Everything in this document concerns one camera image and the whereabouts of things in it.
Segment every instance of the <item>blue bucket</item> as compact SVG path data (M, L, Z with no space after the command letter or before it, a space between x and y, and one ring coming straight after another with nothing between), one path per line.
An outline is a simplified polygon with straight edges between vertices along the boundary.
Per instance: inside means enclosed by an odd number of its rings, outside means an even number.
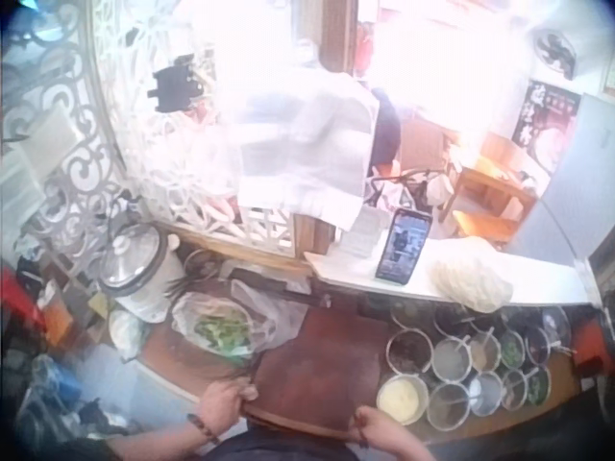
M66 406L76 403L81 396L81 382L49 355L39 355L33 360L32 376L35 383L56 393Z

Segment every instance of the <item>smartphone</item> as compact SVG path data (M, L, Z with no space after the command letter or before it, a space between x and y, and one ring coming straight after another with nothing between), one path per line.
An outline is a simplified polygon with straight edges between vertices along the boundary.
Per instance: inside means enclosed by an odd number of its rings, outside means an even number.
M430 234L430 228L429 214L398 208L393 215L376 278L407 284Z

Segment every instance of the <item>white rice cooker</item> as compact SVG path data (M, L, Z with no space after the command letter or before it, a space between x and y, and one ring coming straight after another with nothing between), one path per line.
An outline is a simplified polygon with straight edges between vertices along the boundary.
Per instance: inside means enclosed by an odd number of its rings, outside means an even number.
M169 282L185 275L175 255L180 239L150 224L121 230L100 263L101 289L143 322L159 324L171 302L165 297Z

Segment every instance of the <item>yellow sauce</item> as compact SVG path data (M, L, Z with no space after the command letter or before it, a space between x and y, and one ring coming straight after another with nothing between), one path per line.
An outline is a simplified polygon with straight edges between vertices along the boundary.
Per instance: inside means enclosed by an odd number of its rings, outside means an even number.
M412 419L419 408L419 395L411 382L396 379L384 384L377 405L394 420L406 423Z

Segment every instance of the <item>green vegetable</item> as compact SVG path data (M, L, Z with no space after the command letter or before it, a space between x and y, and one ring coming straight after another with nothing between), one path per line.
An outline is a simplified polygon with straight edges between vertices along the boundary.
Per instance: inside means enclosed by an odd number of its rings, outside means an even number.
M194 326L194 332L206 338L212 349L223 354L250 345L250 327L245 316L236 311L225 317L202 315Z
M542 372L529 379L528 400L535 404L542 404L547 398L547 380Z
M514 336L507 336L505 338L502 344L502 359L511 367L520 365L523 362L523 356Z

